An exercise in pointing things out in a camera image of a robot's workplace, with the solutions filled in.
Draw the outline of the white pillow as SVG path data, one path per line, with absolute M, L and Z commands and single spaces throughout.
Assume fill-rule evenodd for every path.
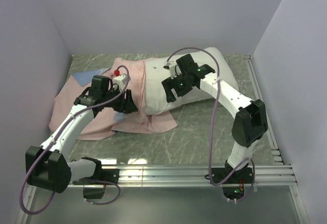
M 215 47 L 205 48 L 217 60 L 220 68 L 220 78 L 230 86 L 239 89 L 237 81 L 221 52 Z M 175 102 L 168 103 L 166 92 L 161 82 L 170 77 L 170 72 L 164 69 L 167 57 L 145 60 L 145 108 L 147 115 L 158 115 L 175 109 L 184 104 L 211 98 L 206 92 L 194 87 L 183 97 L 177 97 Z

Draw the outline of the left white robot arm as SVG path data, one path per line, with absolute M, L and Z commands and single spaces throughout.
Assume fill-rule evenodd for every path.
M 35 187 L 62 193 L 71 182 L 86 179 L 98 184 L 103 178 L 99 160 L 82 158 L 75 162 L 66 160 L 82 130 L 105 108 L 129 114 L 138 109 L 127 88 L 130 77 L 117 74 L 114 78 L 93 76 L 59 127 L 40 146 L 26 151 L 26 176 L 24 182 Z

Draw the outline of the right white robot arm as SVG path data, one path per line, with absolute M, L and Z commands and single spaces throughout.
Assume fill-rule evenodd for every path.
M 233 117 L 231 134 L 235 143 L 225 163 L 225 177 L 231 183 L 238 182 L 250 161 L 254 144 L 268 129 L 265 103 L 244 96 L 222 80 L 219 66 L 199 65 L 191 54 L 175 61 L 167 60 L 164 69 L 170 71 L 170 76 L 162 81 L 167 102 L 176 101 L 196 87 L 215 98 L 215 103 L 223 105 Z

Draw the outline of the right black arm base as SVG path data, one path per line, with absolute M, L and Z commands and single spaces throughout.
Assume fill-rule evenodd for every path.
M 223 196 L 227 201 L 238 203 L 243 200 L 254 187 L 255 170 L 247 165 L 233 174 L 231 168 L 212 168 L 214 184 L 222 185 Z

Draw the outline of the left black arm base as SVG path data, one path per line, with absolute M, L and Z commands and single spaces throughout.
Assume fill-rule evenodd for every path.
M 83 178 L 83 197 L 86 200 L 102 199 L 107 186 L 118 184 L 119 176 L 119 169 L 103 169 L 100 176 Z

